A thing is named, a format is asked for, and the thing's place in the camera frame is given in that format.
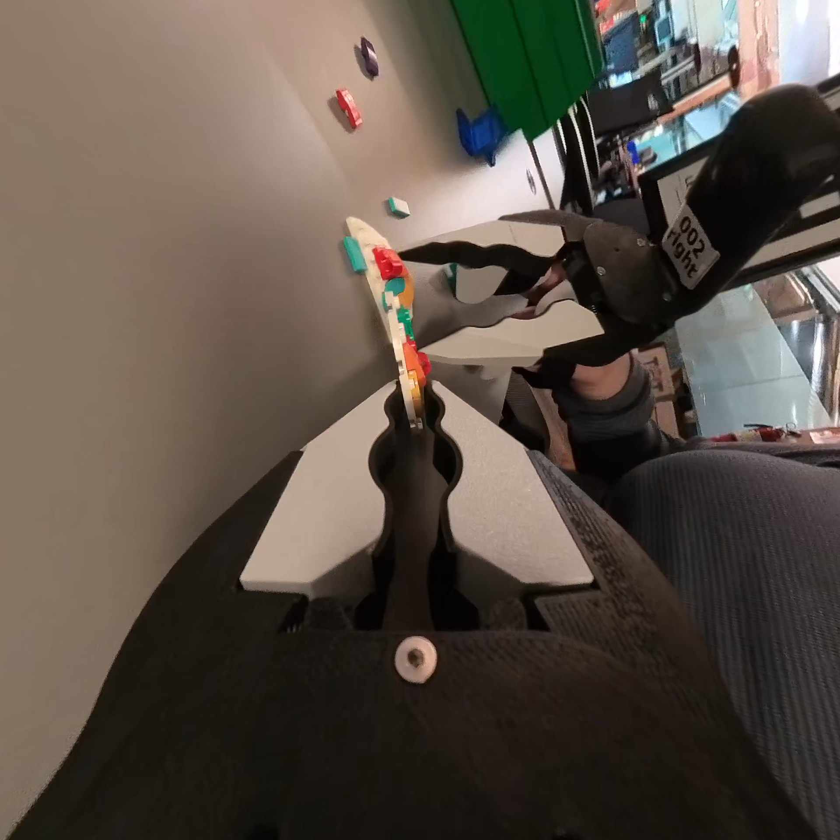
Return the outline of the black framed marker sign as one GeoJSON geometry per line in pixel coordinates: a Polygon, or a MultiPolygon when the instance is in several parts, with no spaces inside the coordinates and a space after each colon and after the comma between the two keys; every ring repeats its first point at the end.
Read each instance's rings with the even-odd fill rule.
{"type": "MultiPolygon", "coordinates": [[[[712,142],[702,143],[638,177],[650,237],[660,240],[706,163],[712,142]]],[[[769,277],[817,266],[839,256],[838,173],[832,174],[751,258],[730,282],[741,287],[769,277]]]]}

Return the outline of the person's right hand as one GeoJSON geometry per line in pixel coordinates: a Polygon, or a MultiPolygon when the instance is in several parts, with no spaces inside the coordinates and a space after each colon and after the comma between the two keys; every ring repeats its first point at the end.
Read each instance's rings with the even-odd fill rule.
{"type": "Polygon", "coordinates": [[[570,379],[574,393],[585,400],[602,402],[614,398],[626,385],[634,369],[631,353],[602,366],[578,364],[570,379]]]}

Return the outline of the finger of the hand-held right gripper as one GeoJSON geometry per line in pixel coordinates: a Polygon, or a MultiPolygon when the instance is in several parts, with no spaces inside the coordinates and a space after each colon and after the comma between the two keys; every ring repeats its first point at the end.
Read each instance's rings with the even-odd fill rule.
{"type": "Polygon", "coordinates": [[[502,218],[440,234],[400,251],[416,278],[417,316],[543,316],[570,305],[583,309],[562,265],[568,225],[554,212],[539,218],[502,218]],[[479,301],[458,299],[445,277],[456,264],[474,279],[496,285],[479,301]]]}
{"type": "Polygon", "coordinates": [[[559,265],[523,293],[458,300],[444,269],[416,280],[413,328],[434,364],[510,369],[534,366],[548,350],[600,339],[601,320],[578,301],[559,265]]]}

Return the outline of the stack of green storage bins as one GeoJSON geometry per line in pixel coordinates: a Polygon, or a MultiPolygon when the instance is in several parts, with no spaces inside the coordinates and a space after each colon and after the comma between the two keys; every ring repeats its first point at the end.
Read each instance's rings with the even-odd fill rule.
{"type": "Polygon", "coordinates": [[[453,1],[479,83],[507,128],[534,141],[604,71],[591,1],[453,1]]]}

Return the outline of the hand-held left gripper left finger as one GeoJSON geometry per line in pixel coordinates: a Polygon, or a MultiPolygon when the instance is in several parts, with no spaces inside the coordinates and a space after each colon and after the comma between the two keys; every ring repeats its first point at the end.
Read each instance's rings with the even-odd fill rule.
{"type": "Polygon", "coordinates": [[[249,592],[369,592],[385,529],[385,495],[371,473],[390,428],[390,383],[302,450],[239,581],[249,592]]]}

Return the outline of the blue lego piece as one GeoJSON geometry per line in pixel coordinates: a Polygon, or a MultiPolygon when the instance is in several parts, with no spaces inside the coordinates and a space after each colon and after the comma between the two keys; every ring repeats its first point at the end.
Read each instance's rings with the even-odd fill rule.
{"type": "Polygon", "coordinates": [[[490,106],[475,119],[470,119],[462,108],[458,108],[455,115],[461,147],[470,158],[482,159],[489,167],[494,167],[498,150],[509,135],[498,107],[490,106]]]}

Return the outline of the white lego model with coloured bricks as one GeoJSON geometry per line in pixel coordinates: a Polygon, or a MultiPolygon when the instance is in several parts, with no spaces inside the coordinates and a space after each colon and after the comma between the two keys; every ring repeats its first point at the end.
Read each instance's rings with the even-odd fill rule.
{"type": "Polygon", "coordinates": [[[422,431],[425,387],[432,365],[418,349],[414,331],[415,279],[403,259],[372,226],[357,217],[346,217],[345,227],[346,235],[355,237],[364,252],[367,270],[359,275],[366,279],[394,353],[408,426],[415,432],[422,431]]]}

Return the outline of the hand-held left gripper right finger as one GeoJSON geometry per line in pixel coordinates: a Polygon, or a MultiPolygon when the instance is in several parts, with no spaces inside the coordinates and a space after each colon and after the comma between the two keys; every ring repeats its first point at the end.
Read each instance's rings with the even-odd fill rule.
{"type": "Polygon", "coordinates": [[[455,587],[589,587],[593,572],[529,450],[445,385],[426,389],[455,587]]]}

